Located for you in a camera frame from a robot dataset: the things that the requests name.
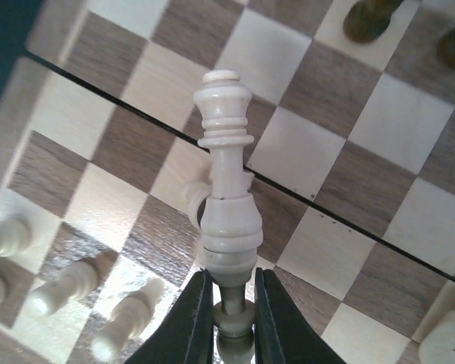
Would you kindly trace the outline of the white queen chess piece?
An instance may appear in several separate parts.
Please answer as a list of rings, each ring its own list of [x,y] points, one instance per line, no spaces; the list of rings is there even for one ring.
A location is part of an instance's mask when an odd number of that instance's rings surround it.
[[[262,217],[249,192],[252,176],[243,169],[247,107],[253,97],[232,70],[210,71],[193,95],[202,115],[199,146],[212,157],[212,189],[206,198],[200,230],[207,271],[221,287],[244,285],[262,244]]]

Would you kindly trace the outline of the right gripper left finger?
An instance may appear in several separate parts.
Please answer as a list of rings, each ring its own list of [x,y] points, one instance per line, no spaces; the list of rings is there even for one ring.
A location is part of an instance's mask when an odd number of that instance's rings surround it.
[[[213,280],[202,269],[193,274],[153,335],[126,364],[207,364],[213,362]]]

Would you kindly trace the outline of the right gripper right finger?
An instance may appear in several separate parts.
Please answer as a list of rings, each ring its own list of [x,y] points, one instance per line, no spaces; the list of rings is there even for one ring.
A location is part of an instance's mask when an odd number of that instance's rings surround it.
[[[344,361],[305,320],[270,269],[256,269],[257,363],[341,364]]]

